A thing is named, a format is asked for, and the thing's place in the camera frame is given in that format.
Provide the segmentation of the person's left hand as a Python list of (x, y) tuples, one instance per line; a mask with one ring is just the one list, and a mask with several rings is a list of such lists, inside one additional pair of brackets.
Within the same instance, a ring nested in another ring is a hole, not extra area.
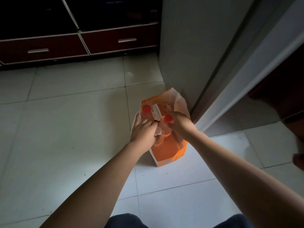
[(157, 142), (161, 136), (158, 129), (158, 121), (141, 121), (140, 113), (137, 112), (134, 125), (131, 130), (130, 143), (136, 153), (142, 156)]

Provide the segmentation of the person's right hand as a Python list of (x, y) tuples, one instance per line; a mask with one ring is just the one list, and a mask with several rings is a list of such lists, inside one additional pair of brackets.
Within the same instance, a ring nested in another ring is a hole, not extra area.
[(192, 137), (198, 132), (196, 126), (185, 114), (178, 111), (173, 111), (170, 114), (174, 119), (174, 124), (169, 124), (168, 126), (182, 139), (190, 142)]

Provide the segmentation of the clear bottle with red cap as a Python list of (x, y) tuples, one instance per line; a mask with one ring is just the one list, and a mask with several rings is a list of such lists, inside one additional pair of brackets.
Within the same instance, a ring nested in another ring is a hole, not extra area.
[(165, 137), (168, 137), (172, 133), (172, 130), (168, 126), (169, 123), (174, 123), (173, 117), (170, 114), (167, 114), (162, 117), (159, 122), (159, 127), (162, 130), (162, 135), (164, 135)]
[(141, 119), (142, 120), (145, 120), (145, 119), (154, 120), (150, 105), (146, 104), (146, 105), (142, 106)]

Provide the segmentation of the person's right forearm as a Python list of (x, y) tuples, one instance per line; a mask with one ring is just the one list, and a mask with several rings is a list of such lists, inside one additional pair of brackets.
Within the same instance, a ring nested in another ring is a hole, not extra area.
[(186, 140), (254, 228), (304, 228), (300, 195), (200, 131)]

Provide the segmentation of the person's left forearm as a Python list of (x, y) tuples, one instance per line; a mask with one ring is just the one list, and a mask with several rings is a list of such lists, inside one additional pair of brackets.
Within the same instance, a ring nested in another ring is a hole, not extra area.
[(77, 188), (40, 228), (104, 228), (148, 142), (130, 141)]

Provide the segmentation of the white carton box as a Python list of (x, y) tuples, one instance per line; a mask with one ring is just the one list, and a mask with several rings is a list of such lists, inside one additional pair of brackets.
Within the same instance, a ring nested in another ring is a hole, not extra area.
[(156, 121), (161, 121), (161, 119), (163, 118), (163, 114), (162, 114), (161, 109), (159, 108), (158, 104), (154, 104), (151, 107), (151, 114), (152, 114), (154, 120), (156, 120)]

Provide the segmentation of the orange paper bag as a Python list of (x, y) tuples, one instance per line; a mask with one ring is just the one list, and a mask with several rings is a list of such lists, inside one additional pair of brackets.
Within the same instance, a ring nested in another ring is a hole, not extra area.
[[(140, 103), (140, 114), (142, 106), (145, 104), (151, 107), (154, 104), (158, 104), (163, 117), (167, 112), (178, 111), (190, 118), (185, 99), (174, 88), (170, 88), (157, 96), (143, 100)], [(157, 167), (161, 167), (182, 157), (186, 152), (187, 144), (188, 142), (184, 141), (172, 131), (168, 137), (161, 135), (159, 140), (149, 149), (149, 152)]]

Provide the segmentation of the grey refrigerator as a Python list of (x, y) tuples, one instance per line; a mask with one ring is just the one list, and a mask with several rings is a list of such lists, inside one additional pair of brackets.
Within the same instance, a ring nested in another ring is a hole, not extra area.
[(189, 112), (254, 0), (163, 0), (159, 67)]

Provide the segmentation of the person's dark trouser leg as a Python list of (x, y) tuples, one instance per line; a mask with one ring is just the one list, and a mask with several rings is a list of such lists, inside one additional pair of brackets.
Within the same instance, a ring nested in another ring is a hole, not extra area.
[(235, 214), (213, 228), (254, 228), (243, 214)]
[(110, 217), (104, 228), (148, 228), (141, 219), (130, 213)]

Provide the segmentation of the dark brown wooden furniture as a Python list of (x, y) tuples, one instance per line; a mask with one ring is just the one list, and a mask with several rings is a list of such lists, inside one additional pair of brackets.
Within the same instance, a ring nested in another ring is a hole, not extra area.
[(273, 108), (304, 146), (304, 43), (248, 92)]

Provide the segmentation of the wide red drawer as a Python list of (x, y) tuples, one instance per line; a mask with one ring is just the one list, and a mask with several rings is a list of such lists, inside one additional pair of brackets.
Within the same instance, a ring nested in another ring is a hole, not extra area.
[[(49, 52), (28, 54), (31, 49), (48, 48)], [(3, 65), (88, 56), (78, 33), (0, 40)]]

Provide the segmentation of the dark kitchen cabinet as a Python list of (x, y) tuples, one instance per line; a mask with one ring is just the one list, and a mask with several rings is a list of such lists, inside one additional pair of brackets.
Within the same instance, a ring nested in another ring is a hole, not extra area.
[(80, 33), (87, 31), (154, 22), (161, 25), (162, 0), (66, 0), (66, 2), (80, 27), (79, 30), (76, 29), (61, 0), (0, 0), (0, 40), (72, 33), (78, 33), (80, 36)]

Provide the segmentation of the grey refrigerator door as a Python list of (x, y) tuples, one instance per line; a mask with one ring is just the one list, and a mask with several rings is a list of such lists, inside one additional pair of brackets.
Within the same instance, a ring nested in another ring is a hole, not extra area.
[(254, 0), (195, 104), (206, 131), (304, 43), (304, 0)]

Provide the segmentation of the brown round object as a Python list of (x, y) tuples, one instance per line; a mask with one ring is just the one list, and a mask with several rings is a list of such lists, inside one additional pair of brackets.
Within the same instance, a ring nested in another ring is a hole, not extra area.
[(293, 164), (304, 172), (304, 153), (295, 153), (292, 157)]

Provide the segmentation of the silver vertical cabinet bar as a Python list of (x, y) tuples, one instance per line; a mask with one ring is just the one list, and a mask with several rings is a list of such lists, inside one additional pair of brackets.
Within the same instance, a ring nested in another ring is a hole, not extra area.
[(70, 18), (72, 19), (72, 21), (73, 21), (73, 23), (74, 23), (76, 29), (79, 30), (80, 27), (79, 27), (79, 25), (78, 25), (78, 23), (77, 23), (77, 21), (76, 21), (74, 15), (73, 15), (73, 13), (72, 13), (72, 11), (71, 11), (71, 9), (70, 9), (68, 3), (66, 2), (66, 0), (61, 0), (61, 1), (62, 1), (63, 5), (65, 6), (66, 11), (68, 12)]

